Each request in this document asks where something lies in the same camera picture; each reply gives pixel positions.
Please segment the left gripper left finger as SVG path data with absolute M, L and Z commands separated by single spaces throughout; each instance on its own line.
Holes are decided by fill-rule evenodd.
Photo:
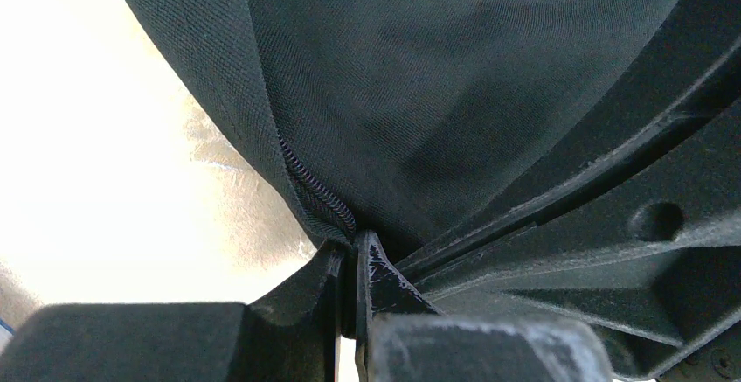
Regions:
M 332 381 L 343 251 L 250 303 L 62 304 L 35 313 L 1 356 L 4 381 Z

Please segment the black student backpack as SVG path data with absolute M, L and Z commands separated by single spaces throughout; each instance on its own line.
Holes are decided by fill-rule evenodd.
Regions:
M 125 0 L 320 244 L 401 259 L 497 199 L 679 0 Z

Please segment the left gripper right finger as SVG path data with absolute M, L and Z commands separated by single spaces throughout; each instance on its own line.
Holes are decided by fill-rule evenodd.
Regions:
M 354 337 L 378 371 L 377 316 L 404 327 L 425 379 L 570 378 L 517 372 L 494 318 L 574 323 L 606 379 L 740 378 L 740 0 L 680 0 L 598 106 L 467 231 L 398 265 L 366 234 Z

